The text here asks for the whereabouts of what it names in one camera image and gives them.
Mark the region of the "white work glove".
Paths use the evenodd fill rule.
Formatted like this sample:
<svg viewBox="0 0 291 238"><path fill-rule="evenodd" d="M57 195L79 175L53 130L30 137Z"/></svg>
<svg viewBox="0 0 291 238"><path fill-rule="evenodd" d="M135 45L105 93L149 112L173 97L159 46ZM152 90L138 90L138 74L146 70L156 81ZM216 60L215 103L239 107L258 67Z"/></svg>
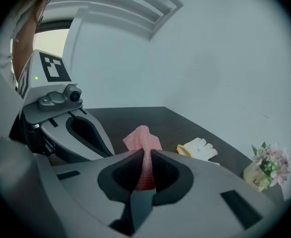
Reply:
<svg viewBox="0 0 291 238"><path fill-rule="evenodd" d="M178 145L176 150L180 155L207 162L218 154L212 144L207 143L204 138L198 137L184 145Z"/></svg>

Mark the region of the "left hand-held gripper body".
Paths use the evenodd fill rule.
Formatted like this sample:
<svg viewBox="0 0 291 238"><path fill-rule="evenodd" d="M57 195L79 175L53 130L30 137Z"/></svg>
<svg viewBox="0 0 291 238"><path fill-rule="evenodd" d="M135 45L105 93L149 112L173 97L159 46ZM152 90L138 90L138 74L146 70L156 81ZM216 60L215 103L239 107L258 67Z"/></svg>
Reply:
<svg viewBox="0 0 291 238"><path fill-rule="evenodd" d="M61 57L34 50L18 81L22 98L19 124L34 153L51 155L55 143L44 134L44 124L57 127L55 118L83 106L82 91L71 79Z"/></svg>

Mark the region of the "pink cloth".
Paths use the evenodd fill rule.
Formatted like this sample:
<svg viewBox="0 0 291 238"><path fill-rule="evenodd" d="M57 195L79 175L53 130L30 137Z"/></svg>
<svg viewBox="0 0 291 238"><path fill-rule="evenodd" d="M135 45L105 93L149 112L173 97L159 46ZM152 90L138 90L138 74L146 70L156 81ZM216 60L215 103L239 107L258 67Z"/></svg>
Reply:
<svg viewBox="0 0 291 238"><path fill-rule="evenodd" d="M158 137L152 135L147 126L141 125L124 138L123 142L129 151L140 149L144 151L141 175L135 191L155 189L151 150L162 150Z"/></svg>

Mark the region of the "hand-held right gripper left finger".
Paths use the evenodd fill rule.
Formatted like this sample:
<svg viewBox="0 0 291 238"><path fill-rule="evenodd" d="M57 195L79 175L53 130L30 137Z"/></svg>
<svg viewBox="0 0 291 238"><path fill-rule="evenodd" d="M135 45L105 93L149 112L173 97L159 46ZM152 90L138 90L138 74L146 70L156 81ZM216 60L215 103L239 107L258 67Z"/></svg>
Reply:
<svg viewBox="0 0 291 238"><path fill-rule="evenodd" d="M54 166L70 196L89 214L127 236L135 232L131 194L142 171L144 151L129 151L99 160Z"/></svg>

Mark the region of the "cream pot with pink flowers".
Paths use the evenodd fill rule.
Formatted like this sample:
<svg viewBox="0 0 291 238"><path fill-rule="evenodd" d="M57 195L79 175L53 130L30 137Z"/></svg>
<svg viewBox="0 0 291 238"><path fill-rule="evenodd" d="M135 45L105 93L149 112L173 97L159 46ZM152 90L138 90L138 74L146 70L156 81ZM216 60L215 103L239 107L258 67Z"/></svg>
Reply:
<svg viewBox="0 0 291 238"><path fill-rule="evenodd" d="M282 149L278 142L251 147L254 155L242 173L243 180L258 192L283 185L291 173L291 155L287 149Z"/></svg>

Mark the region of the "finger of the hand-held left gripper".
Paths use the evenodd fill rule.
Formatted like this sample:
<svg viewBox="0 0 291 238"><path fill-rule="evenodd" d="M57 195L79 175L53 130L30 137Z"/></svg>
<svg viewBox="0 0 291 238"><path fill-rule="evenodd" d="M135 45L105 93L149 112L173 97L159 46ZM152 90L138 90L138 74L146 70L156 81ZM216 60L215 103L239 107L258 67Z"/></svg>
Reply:
<svg viewBox="0 0 291 238"><path fill-rule="evenodd" d="M109 137L97 119L82 108L71 112L71 135L101 157L114 155Z"/></svg>
<svg viewBox="0 0 291 238"><path fill-rule="evenodd" d="M71 135L71 115L60 115L40 124L41 133L54 148L57 157L67 163L102 159Z"/></svg>

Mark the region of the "window with dark frame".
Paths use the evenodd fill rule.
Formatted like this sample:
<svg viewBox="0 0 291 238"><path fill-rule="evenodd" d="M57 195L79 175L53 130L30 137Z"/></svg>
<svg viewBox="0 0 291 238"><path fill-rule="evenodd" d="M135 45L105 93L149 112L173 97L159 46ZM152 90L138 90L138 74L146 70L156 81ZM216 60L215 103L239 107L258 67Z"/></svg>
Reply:
<svg viewBox="0 0 291 238"><path fill-rule="evenodd" d="M61 57L72 20L41 23L36 28L33 48Z"/></svg>

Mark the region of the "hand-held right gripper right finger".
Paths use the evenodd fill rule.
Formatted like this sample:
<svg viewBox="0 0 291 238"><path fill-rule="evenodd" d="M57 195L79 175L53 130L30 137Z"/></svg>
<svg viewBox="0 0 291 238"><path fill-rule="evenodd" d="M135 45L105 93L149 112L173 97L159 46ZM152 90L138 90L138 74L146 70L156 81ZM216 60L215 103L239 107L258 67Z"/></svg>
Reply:
<svg viewBox="0 0 291 238"><path fill-rule="evenodd" d="M258 192L217 164L166 151L151 152L156 193L135 238L260 238L284 199Z"/></svg>

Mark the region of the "person's left forearm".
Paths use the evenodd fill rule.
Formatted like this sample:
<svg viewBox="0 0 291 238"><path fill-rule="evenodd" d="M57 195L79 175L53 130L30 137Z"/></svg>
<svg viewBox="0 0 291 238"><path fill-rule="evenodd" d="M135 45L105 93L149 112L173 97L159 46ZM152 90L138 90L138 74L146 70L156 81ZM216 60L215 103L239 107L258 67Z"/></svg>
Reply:
<svg viewBox="0 0 291 238"><path fill-rule="evenodd" d="M32 55L36 27L46 2L47 0L39 0L36 3L27 21L13 40L12 66L17 82L19 81L25 64Z"/></svg>

